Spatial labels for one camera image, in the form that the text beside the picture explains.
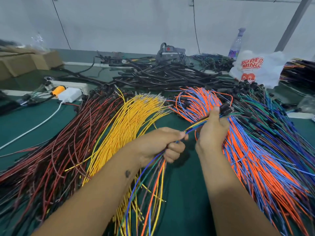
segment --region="white cable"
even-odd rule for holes
[[[47,118],[44,122],[38,124],[36,127],[33,127],[31,130],[28,130],[27,132],[23,133],[22,135],[18,136],[17,138],[14,138],[12,141],[8,142],[7,144],[4,144],[2,147],[0,147],[0,150],[5,148],[6,146],[10,145],[11,143],[15,142],[17,139],[20,139],[21,137],[25,136],[26,134],[28,134],[29,132],[35,130],[36,128],[40,127],[41,125],[43,125],[44,123],[46,123],[49,119],[51,119],[60,109],[61,105],[63,104],[64,102],[61,102],[59,104],[59,107],[57,108],[57,110],[49,117]]]

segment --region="metal pole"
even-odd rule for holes
[[[281,37],[281,40],[279,41],[275,52],[276,51],[283,51],[287,43],[289,42],[289,39],[291,38],[293,32],[295,31],[297,25],[300,23],[300,20],[302,19],[302,16],[304,15],[305,11],[311,4],[312,0],[301,0],[299,6],[297,7],[287,29],[283,33],[283,36]]]

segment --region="hand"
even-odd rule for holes
[[[214,107],[210,111],[208,121],[203,125],[196,143],[198,155],[209,151],[222,151],[222,144],[226,138],[230,124],[227,118],[220,118],[220,108]]]
[[[145,167],[156,154],[165,148],[167,148],[164,153],[165,160],[173,163],[185,149],[185,144],[180,141],[181,139],[187,140],[188,135],[169,127],[161,127],[138,137],[128,144],[137,152],[141,167]]]

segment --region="plastic water bottle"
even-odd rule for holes
[[[241,49],[241,45],[242,45],[242,36],[244,34],[244,32],[246,31],[246,28],[240,28],[238,29],[239,33],[233,43],[233,45],[231,46],[230,52],[229,52],[229,57],[233,58],[234,60],[236,60],[239,51]]]

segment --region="forearm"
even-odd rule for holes
[[[259,210],[222,150],[199,154],[218,236],[280,234]]]
[[[120,149],[33,236],[102,235],[140,168],[136,159],[132,145]]]

